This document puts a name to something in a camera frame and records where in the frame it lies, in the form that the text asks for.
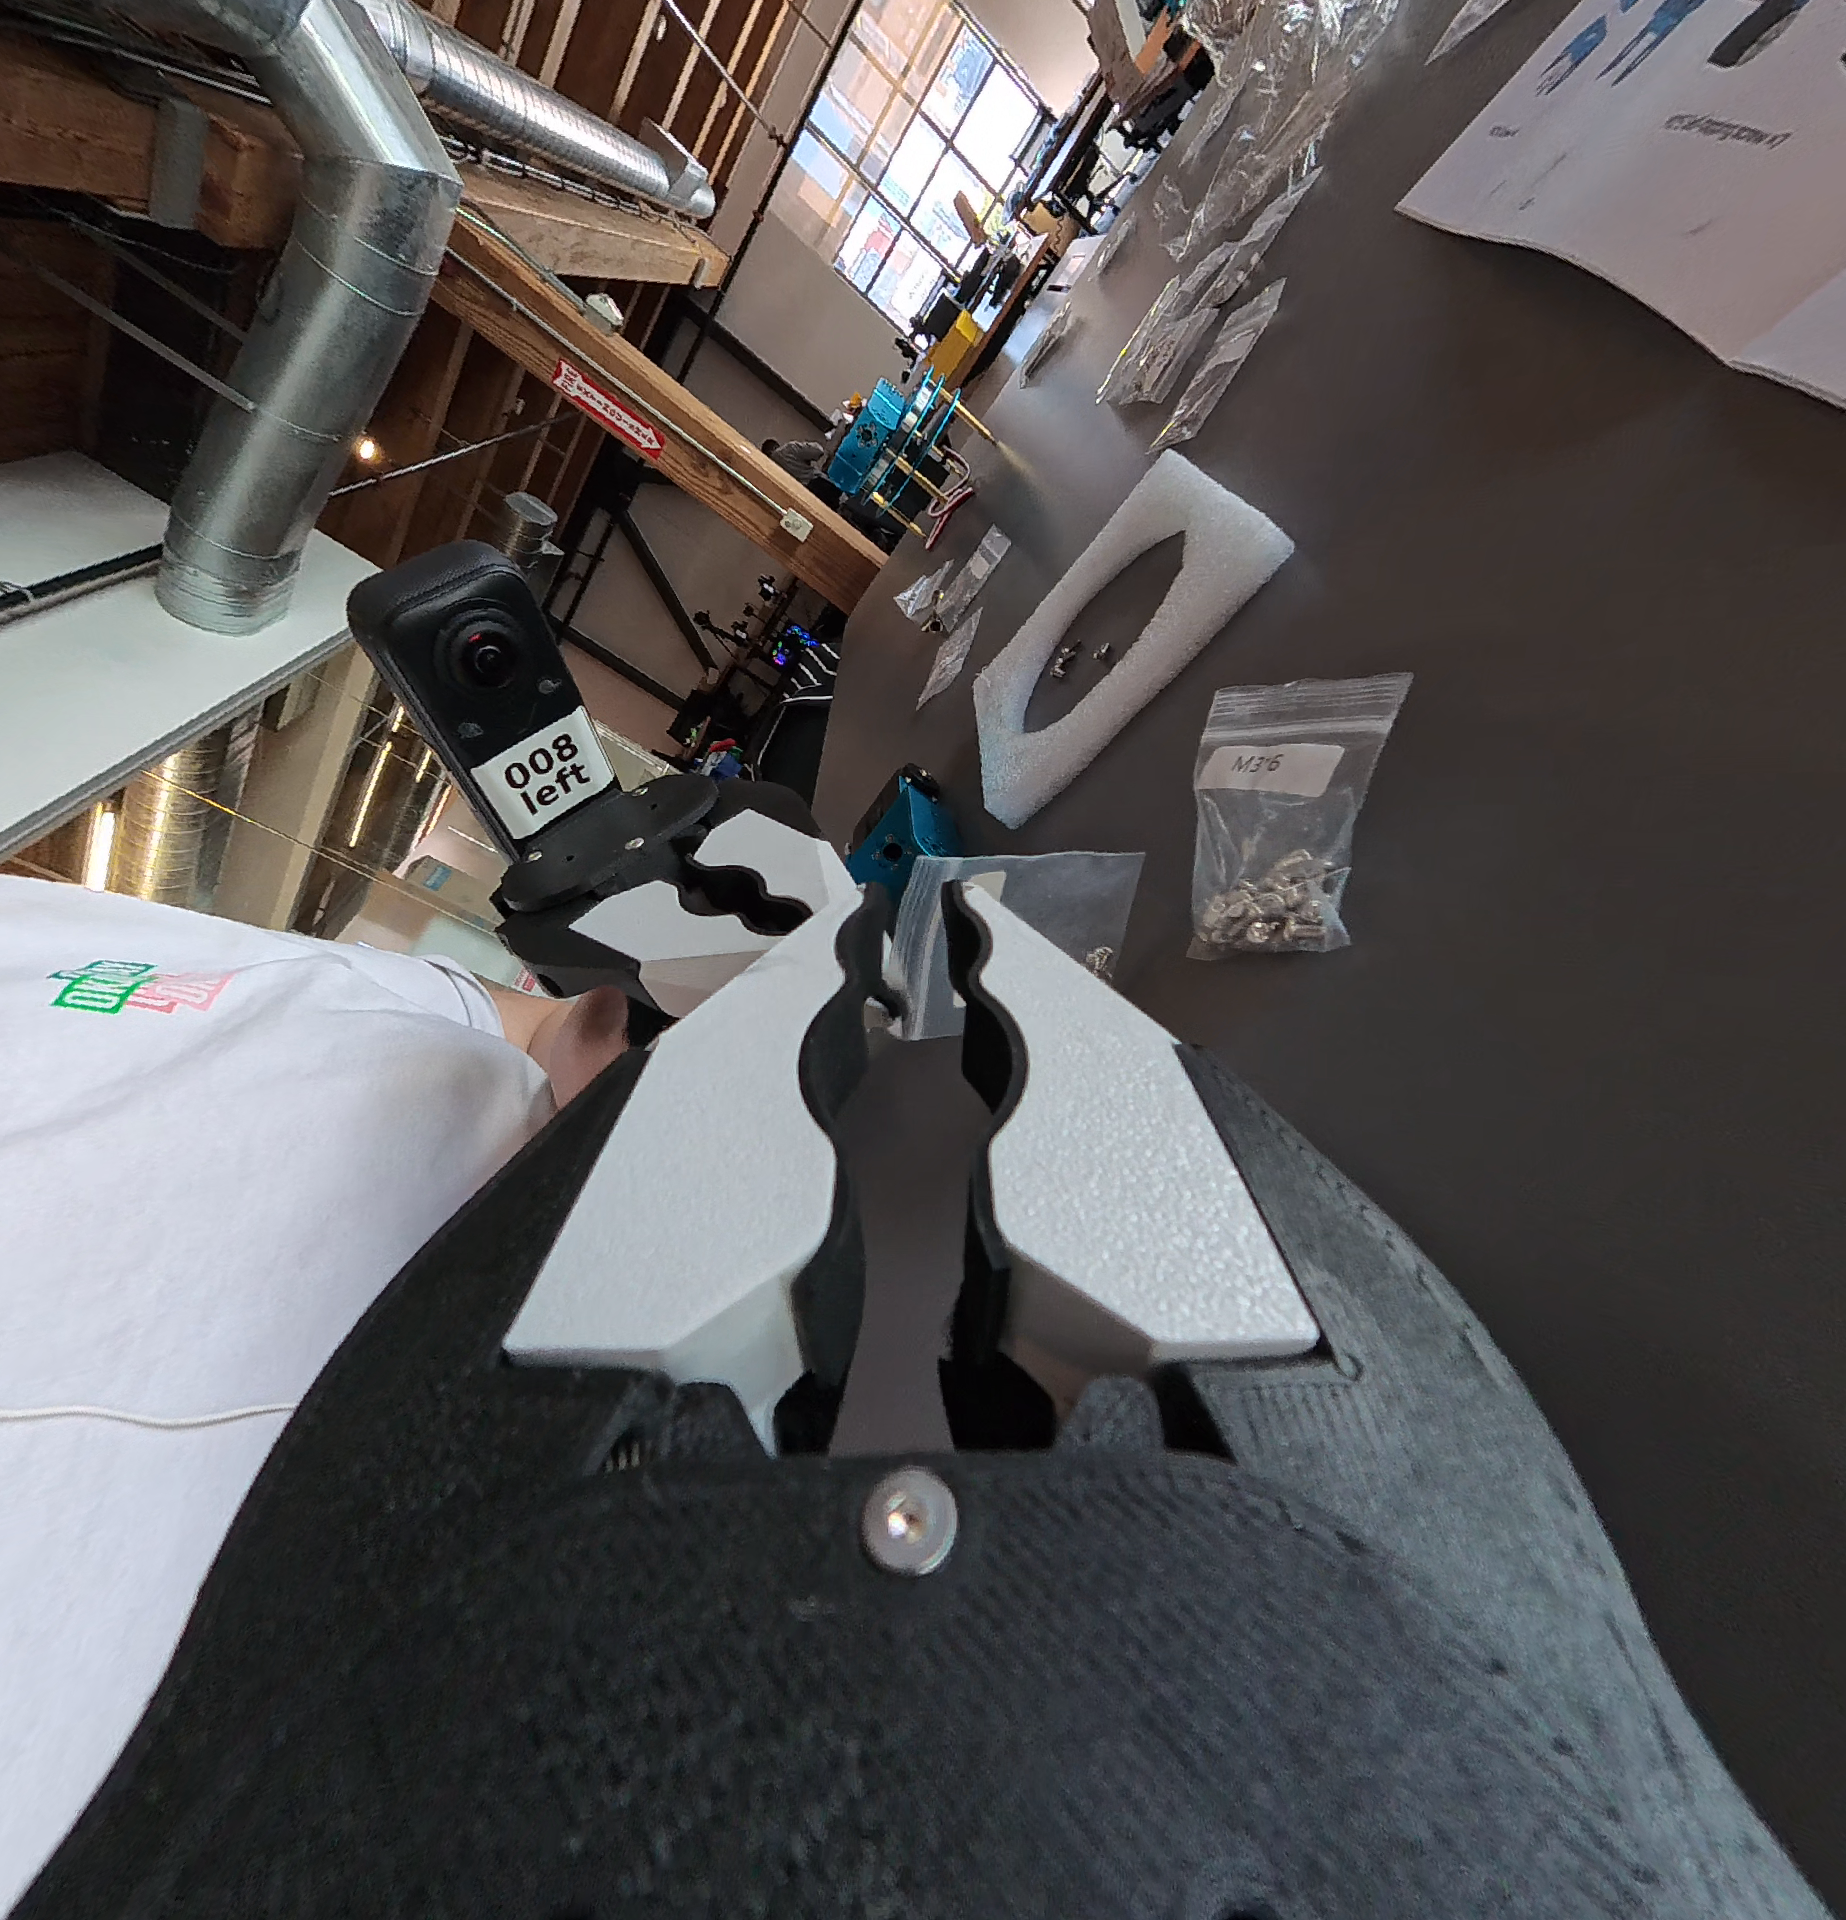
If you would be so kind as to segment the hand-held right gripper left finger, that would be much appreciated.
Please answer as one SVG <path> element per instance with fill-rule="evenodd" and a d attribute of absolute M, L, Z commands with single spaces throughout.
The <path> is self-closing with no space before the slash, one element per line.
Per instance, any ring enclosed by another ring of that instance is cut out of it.
<path fill-rule="evenodd" d="M 861 1337 L 861 1206 L 834 1128 L 874 992 L 868 883 L 668 1021 L 503 1358 L 732 1387 L 765 1456 L 825 1456 Z"/>

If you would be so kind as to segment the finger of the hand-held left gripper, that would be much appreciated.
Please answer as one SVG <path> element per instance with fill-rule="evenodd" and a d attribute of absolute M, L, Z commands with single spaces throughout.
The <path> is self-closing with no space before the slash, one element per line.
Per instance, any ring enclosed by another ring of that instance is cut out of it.
<path fill-rule="evenodd" d="M 706 828 L 688 874 L 712 901 L 712 916 L 684 916 L 688 943 L 775 943 L 811 916 L 861 911 L 861 883 L 846 869 L 846 855 L 775 816 L 725 816 Z"/>
<path fill-rule="evenodd" d="M 678 892 L 625 892 L 574 916 L 557 984 L 614 984 L 678 1021 L 775 943 L 782 932 L 747 932 L 725 911 L 697 916 Z"/>

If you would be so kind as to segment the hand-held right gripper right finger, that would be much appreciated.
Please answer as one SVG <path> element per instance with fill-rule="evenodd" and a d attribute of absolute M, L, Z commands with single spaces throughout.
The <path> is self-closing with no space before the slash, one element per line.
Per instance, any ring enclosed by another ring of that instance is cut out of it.
<path fill-rule="evenodd" d="M 980 1100 L 948 1440 L 1048 1448 L 1095 1381 L 1307 1361 L 1318 1325 L 1180 1045 L 973 883 L 942 883 L 942 943 Z"/>

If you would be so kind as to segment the blue bracket with black servo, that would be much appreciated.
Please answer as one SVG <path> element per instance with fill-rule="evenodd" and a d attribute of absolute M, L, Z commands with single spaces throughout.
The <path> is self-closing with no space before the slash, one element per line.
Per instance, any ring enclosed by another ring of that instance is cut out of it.
<path fill-rule="evenodd" d="M 922 763 L 901 763 L 851 828 L 846 869 L 901 901 L 918 855 L 964 855 L 964 828 L 942 782 Z"/>

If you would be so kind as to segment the clear bag of tiny screws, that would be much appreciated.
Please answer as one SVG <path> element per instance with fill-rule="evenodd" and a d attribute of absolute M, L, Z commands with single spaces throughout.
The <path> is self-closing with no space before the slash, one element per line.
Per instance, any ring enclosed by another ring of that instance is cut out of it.
<path fill-rule="evenodd" d="M 964 998 L 948 984 L 942 883 L 991 892 L 1012 916 L 1113 984 L 1143 851 L 1042 851 L 1042 855 L 918 855 L 885 943 L 885 998 L 861 1005 L 861 1028 L 885 1045 L 964 1036 Z"/>

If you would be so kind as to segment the clear bag of large screws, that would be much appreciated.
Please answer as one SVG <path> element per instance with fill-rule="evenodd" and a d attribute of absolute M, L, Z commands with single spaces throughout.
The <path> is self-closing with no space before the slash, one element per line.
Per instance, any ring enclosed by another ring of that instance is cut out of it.
<path fill-rule="evenodd" d="M 1349 948 L 1354 816 L 1409 687 L 1382 674 L 1213 688 L 1197 752 L 1197 964 Z"/>

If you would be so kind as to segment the blue toy robot arm base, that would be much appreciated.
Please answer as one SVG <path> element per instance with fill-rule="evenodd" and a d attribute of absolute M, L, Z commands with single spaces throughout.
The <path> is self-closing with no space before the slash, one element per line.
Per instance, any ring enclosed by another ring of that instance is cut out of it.
<path fill-rule="evenodd" d="M 964 498 L 973 498 L 969 460 L 948 443 L 959 425 L 969 420 L 942 373 L 918 373 L 909 387 L 874 379 L 825 465 L 834 514 L 885 548 L 939 548 Z"/>

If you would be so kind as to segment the person's left forearm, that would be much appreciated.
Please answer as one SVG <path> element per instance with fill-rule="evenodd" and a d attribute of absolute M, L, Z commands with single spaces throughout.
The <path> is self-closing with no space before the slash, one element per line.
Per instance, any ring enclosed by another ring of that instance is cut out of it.
<path fill-rule="evenodd" d="M 557 1111 L 574 1111 L 632 1049 L 632 1014 L 641 1014 L 641 1005 L 625 992 L 587 998 L 483 992 L 483 998 L 496 1005 L 503 1045 L 545 1068 Z"/>

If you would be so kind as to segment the dark grey desk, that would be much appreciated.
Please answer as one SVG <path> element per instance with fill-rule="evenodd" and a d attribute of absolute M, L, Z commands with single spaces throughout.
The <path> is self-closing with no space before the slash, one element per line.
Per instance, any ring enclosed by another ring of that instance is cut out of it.
<path fill-rule="evenodd" d="M 1613 288 L 1409 225 L 1569 6 L 1425 63 L 1401 6 L 1280 225 L 1280 315 L 1188 460 L 1294 559 L 1023 828 L 969 679 L 1146 471 L 1095 408 L 1171 277 L 1156 225 L 980 420 L 942 535 L 1005 525 L 980 638 L 901 548 L 846 627 L 819 816 L 895 763 L 998 851 L 1143 851 L 1113 992 L 1209 1045 L 1469 1294 L 1573 1456 L 1707 1742 L 1846 1912 L 1846 412 L 1712 363 Z M 1349 948 L 1197 964 L 1197 736 L 1222 687 L 1415 674 Z"/>

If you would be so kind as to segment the red white sign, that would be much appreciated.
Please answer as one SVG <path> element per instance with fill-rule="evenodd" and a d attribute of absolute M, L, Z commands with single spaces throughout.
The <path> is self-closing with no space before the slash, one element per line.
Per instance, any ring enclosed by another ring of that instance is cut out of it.
<path fill-rule="evenodd" d="M 632 401 L 606 393 L 579 356 L 557 356 L 549 393 L 574 401 L 591 425 L 632 443 L 641 465 L 663 460 L 663 425 L 641 420 Z"/>

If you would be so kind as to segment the person's white shirt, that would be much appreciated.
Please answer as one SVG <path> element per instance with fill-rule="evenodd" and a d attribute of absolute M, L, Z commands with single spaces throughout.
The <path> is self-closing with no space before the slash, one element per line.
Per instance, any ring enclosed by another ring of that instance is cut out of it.
<path fill-rule="evenodd" d="M 0 1407 L 296 1403 L 545 1121 L 446 958 L 0 874 Z M 132 1742 L 281 1428 L 0 1428 L 0 1912 Z"/>

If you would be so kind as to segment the large paned window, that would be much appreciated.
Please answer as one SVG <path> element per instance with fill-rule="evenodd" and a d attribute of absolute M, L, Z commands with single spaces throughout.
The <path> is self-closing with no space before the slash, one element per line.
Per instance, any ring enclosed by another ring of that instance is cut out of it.
<path fill-rule="evenodd" d="M 1005 234 L 1048 108 L 959 0 L 861 0 L 773 212 L 909 329 Z"/>

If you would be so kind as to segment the large silver ventilation duct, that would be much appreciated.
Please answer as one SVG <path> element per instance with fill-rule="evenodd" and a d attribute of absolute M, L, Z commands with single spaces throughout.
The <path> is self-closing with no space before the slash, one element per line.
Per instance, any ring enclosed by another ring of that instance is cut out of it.
<path fill-rule="evenodd" d="M 366 6 L 256 0 L 172 18 L 255 64 L 307 157 L 287 254 L 181 471 L 152 580 L 181 627 L 245 638 L 287 616 L 307 535 L 423 317 L 460 169 Z"/>

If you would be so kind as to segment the white foam frame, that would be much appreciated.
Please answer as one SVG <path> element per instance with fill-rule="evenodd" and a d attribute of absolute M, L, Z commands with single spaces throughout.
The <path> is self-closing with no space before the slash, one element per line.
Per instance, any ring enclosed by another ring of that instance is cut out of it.
<path fill-rule="evenodd" d="M 1108 663 L 1108 679 L 1027 734 L 1027 688 L 1072 627 L 1156 548 L 1180 535 L 1174 583 L 1136 646 Z M 973 756 L 980 756 L 980 808 L 1005 828 L 1023 828 L 1048 795 L 1062 795 L 1100 746 L 1161 697 L 1213 632 L 1294 559 L 1294 535 L 1222 492 L 1180 451 L 1161 451 L 1143 483 L 1108 514 L 1091 553 L 1042 590 L 1042 606 L 1013 627 L 1013 638 L 973 679 Z"/>

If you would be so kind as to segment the silver flexible duct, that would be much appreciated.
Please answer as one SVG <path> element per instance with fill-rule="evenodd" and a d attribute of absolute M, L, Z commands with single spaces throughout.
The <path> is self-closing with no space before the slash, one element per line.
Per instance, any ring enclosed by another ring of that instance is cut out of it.
<path fill-rule="evenodd" d="M 473 130 L 476 146 L 549 169 L 557 177 L 651 198 L 678 222 L 716 212 L 706 157 L 663 127 L 641 127 L 641 140 L 632 140 L 411 0 L 366 0 L 366 18 L 377 25 L 420 108 Z"/>

